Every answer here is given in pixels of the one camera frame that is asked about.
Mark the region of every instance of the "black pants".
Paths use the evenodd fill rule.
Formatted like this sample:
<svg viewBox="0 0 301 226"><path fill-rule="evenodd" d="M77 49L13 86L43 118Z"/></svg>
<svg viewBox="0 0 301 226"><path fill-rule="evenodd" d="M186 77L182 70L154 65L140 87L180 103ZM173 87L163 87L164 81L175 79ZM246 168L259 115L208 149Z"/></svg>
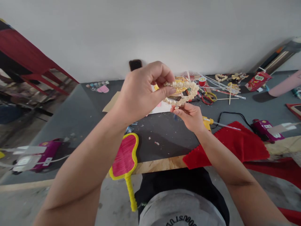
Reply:
<svg viewBox="0 0 301 226"><path fill-rule="evenodd" d="M156 194L174 189L186 189L194 192L219 210L226 225L229 225L229 210L221 193L212 184L209 173L202 167L197 169L182 168L142 174L142 183L135 193L138 208L138 220L144 209L141 203L148 203Z"/></svg>

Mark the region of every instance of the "spool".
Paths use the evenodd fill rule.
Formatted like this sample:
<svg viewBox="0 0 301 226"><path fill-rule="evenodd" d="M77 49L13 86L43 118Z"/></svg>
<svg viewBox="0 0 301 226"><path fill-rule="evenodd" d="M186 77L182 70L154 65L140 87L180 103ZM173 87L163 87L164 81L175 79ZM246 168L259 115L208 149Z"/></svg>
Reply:
<svg viewBox="0 0 301 226"><path fill-rule="evenodd" d="M205 85L206 85L206 78L205 77L200 77L199 79L198 79L198 84L200 85L200 86L202 86L202 87L204 87Z"/></svg>

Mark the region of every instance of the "white wall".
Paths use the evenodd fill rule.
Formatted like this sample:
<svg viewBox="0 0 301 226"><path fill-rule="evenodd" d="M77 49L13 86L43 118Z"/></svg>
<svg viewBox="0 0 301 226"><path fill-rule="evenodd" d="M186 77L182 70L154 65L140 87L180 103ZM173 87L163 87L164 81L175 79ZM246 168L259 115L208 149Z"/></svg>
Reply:
<svg viewBox="0 0 301 226"><path fill-rule="evenodd" d="M128 61L174 72L249 71L301 35L300 0L1 0L0 17L79 82L124 78ZM301 53L283 70L300 69Z"/></svg>

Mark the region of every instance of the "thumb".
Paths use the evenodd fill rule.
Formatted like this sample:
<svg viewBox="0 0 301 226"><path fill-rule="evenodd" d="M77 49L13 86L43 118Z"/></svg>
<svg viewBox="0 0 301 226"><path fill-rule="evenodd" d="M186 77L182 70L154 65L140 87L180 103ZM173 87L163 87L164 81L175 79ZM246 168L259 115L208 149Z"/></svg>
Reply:
<svg viewBox="0 0 301 226"><path fill-rule="evenodd" d="M153 92L155 99L163 100L165 97L168 97L174 94L177 90L170 86L161 87L160 89Z"/></svg>
<svg viewBox="0 0 301 226"><path fill-rule="evenodd" d="M181 110L181 109L176 109L176 110L174 110L174 112L173 112L175 115L177 115L177 116L179 116L181 119L185 119L186 118L186 113L183 111L183 110Z"/></svg>

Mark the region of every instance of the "scissors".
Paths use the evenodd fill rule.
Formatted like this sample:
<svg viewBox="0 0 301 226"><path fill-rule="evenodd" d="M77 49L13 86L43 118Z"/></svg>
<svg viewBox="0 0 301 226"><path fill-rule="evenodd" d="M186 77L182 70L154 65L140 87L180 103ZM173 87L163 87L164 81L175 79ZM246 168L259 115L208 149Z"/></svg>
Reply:
<svg viewBox="0 0 301 226"><path fill-rule="evenodd" d="M198 95L204 104L212 105L217 100L217 97L214 93L204 92L203 90L201 90L201 91L202 91L202 94L200 94L198 92Z"/></svg>

